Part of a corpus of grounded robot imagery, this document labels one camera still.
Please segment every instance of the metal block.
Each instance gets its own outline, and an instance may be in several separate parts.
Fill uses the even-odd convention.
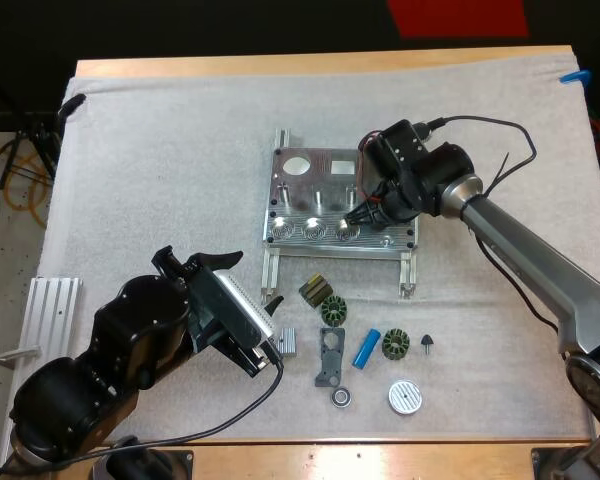
[[[16,350],[0,355],[0,364],[11,365],[13,380],[7,415],[0,441],[0,465],[11,453],[9,436],[13,422],[9,411],[13,398],[29,376],[45,363],[64,357],[69,351],[71,327],[82,285],[79,278],[33,278]]]
[[[296,352],[296,329],[283,328],[278,338],[278,351],[283,357],[295,357]]]

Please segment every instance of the black cable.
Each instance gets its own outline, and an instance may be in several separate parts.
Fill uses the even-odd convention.
[[[454,121],[454,120],[475,120],[478,122],[495,123],[497,125],[505,125],[508,127],[513,127],[522,132],[525,139],[527,140],[527,143],[529,144],[529,148],[531,149],[531,155],[529,155],[529,157],[525,158],[521,162],[515,164],[513,167],[509,168],[504,173],[502,173],[504,166],[507,163],[507,159],[509,158],[509,154],[507,153],[507,155],[504,157],[502,164],[500,165],[500,168],[498,169],[498,172],[496,173],[495,177],[493,178],[491,185],[489,185],[489,187],[485,190],[485,192],[483,194],[484,197],[488,197],[489,194],[493,191],[493,189],[496,188],[509,175],[511,175],[512,173],[515,173],[516,171],[520,170],[522,167],[531,163],[536,158],[536,155],[538,154],[538,151],[536,150],[536,147],[535,147],[533,140],[531,139],[531,136],[529,135],[529,132],[527,131],[527,129],[524,128],[522,125],[515,123],[515,122],[509,122],[507,120],[499,120],[496,118],[481,117],[481,116],[477,116],[477,115],[456,115],[453,117],[437,118],[431,122],[428,122],[427,125],[433,131],[437,128],[442,127],[443,125],[446,125],[447,123],[449,123],[451,121]],[[536,310],[536,308],[533,306],[533,304],[531,303],[531,300],[529,299],[527,294],[524,292],[524,290],[522,290],[522,287],[520,286],[520,284],[502,267],[502,265],[500,265],[495,260],[495,258],[493,258],[493,256],[491,256],[491,254],[489,254],[484,243],[477,236],[476,236],[476,242],[478,243],[478,248],[480,248],[480,251],[486,257],[486,259],[489,261],[489,263],[491,263],[491,265],[493,265],[495,267],[495,269],[498,270],[502,274],[502,276],[504,276],[504,278],[507,279],[507,281],[511,284],[511,286],[515,289],[515,291],[518,292],[518,294],[524,301],[524,303],[527,306],[527,308],[529,309],[529,311],[533,314],[533,316],[536,317],[540,322],[544,323],[546,326],[551,328],[551,330],[553,330],[555,332],[555,334],[558,335],[557,325],[555,323],[553,323],[552,321],[546,319],[542,315],[540,315],[540,312],[538,312],[538,310]],[[561,353],[560,355],[563,360],[566,359],[564,353]]]
[[[517,130],[520,130],[522,132],[522,134],[524,135],[524,138],[527,140],[527,143],[529,144],[529,148],[531,149],[531,155],[529,155],[527,158],[525,158],[521,162],[515,164],[513,167],[509,168],[504,173],[501,173],[501,170],[502,170],[501,169],[498,172],[498,174],[495,176],[495,178],[493,179],[493,182],[491,182],[491,185],[489,185],[489,187],[485,190],[485,192],[484,192],[485,197],[488,196],[491,193],[491,191],[494,188],[496,188],[496,186],[498,186],[498,184],[500,182],[502,182],[505,178],[507,178],[509,175],[517,172],[525,165],[528,165],[529,163],[531,163],[536,158],[536,155],[538,154],[538,151],[536,150],[536,146],[533,144],[533,140],[531,140],[531,135],[529,135],[529,132],[527,132],[527,129],[524,128],[519,123],[509,122],[507,120],[499,120],[497,118],[481,117],[478,115],[455,115],[453,117],[437,118],[431,122],[428,122],[427,125],[433,131],[437,128],[442,127],[443,125],[446,125],[449,122],[453,122],[454,120],[475,120],[477,122],[495,123],[496,125],[505,125],[507,127],[512,127]]]
[[[192,442],[194,440],[200,440],[201,438],[210,437],[211,435],[215,435],[216,433],[221,432],[229,428],[234,423],[241,420],[243,417],[251,413],[253,410],[258,408],[264,401],[273,394],[273,392],[278,388],[280,381],[282,380],[282,374],[284,373],[284,365],[282,363],[282,359],[280,354],[276,350],[276,348],[271,345],[270,341],[265,342],[262,345],[263,350],[269,357],[272,363],[275,364],[278,369],[278,373],[276,374],[276,378],[273,380],[271,386],[253,403],[251,403],[247,408],[242,410],[240,413],[230,418],[226,422],[218,425],[217,427],[210,428],[209,430],[205,430],[203,432],[194,433],[190,435],[185,435],[182,437],[174,437],[167,438],[164,440],[156,440],[153,442],[143,442],[138,443],[137,445],[127,445],[121,447],[111,447],[105,448],[103,450],[98,450],[96,452],[87,453],[85,455],[81,455],[79,457],[70,458],[69,460],[63,460],[61,462],[52,463],[51,465],[46,465],[43,467],[27,467],[27,468],[8,468],[8,467],[0,467],[0,475],[11,475],[14,477],[23,477],[27,475],[37,475],[45,472],[56,472],[58,470],[62,470],[67,468],[69,465],[73,465],[74,463],[83,462],[85,460],[90,460],[92,458],[98,458],[105,455],[112,455],[114,453],[125,453],[125,452],[133,452],[136,450],[143,450],[145,448],[157,448],[157,447],[177,447],[184,445],[186,443]]]
[[[540,312],[538,312],[538,310],[536,310],[536,307],[533,306],[533,303],[531,303],[531,300],[529,299],[527,294],[524,293],[524,290],[522,290],[522,287],[520,286],[520,284],[518,282],[516,282],[511,275],[509,275],[509,272],[507,272],[502,267],[502,265],[500,265],[498,262],[496,262],[496,259],[493,258],[491,256],[491,254],[489,254],[489,252],[487,251],[487,248],[484,246],[484,242],[482,240],[480,240],[478,237],[476,237],[476,242],[478,243],[478,248],[480,248],[480,251],[482,252],[482,254],[487,258],[487,260],[489,260],[489,263],[491,263],[491,265],[493,265],[495,267],[495,269],[498,270],[502,274],[502,276],[509,281],[509,283],[515,289],[515,291],[518,292],[520,297],[522,297],[522,300],[524,301],[524,303],[527,306],[527,308],[529,309],[529,311],[533,314],[533,316],[536,317],[542,323],[544,323],[551,330],[553,330],[556,335],[558,335],[558,327],[556,326],[556,324],[553,323],[551,320],[548,320],[548,319],[544,318],[542,315],[540,315]],[[562,360],[567,359],[567,357],[565,356],[564,353],[561,353],[560,356],[562,357]]]

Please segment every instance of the blue cylinder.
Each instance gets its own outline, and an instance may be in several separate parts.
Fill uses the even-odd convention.
[[[362,342],[362,345],[360,345],[360,350],[358,350],[358,354],[356,355],[356,358],[353,359],[353,363],[351,365],[362,370],[367,364],[367,360],[369,360],[369,357],[373,352],[373,347],[376,346],[376,343],[378,343],[379,339],[379,331],[377,331],[375,328],[369,330],[367,338],[365,338],[364,342]]]

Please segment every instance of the round metal disc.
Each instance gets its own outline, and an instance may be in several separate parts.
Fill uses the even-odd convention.
[[[334,388],[331,393],[331,403],[338,408],[348,407],[351,403],[351,393],[344,387]]]
[[[422,406],[422,394],[415,383],[400,380],[389,389],[389,403],[396,412],[407,415]]]

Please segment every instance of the wooden table edge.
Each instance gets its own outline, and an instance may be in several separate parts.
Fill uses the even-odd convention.
[[[532,480],[532,448],[578,445],[581,443],[192,444],[173,449],[193,454],[194,480]],[[73,465],[54,478],[86,479],[93,462]]]
[[[572,53],[568,45],[382,52],[80,60],[76,77],[192,77],[361,73]]]

